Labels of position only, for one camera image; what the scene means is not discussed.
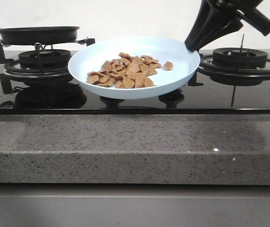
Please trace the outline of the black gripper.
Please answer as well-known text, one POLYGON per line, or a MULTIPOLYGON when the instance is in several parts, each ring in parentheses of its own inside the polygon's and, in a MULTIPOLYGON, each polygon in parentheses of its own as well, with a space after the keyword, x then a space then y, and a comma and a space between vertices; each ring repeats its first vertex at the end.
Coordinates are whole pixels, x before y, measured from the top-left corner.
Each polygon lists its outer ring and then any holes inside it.
POLYGON ((185 40, 185 46, 190 52, 198 51, 214 40, 243 27, 238 19, 223 22, 223 13, 215 7, 215 2, 217 7, 243 19, 264 36, 270 33, 270 19, 257 9, 261 0, 203 0, 195 23, 185 40))

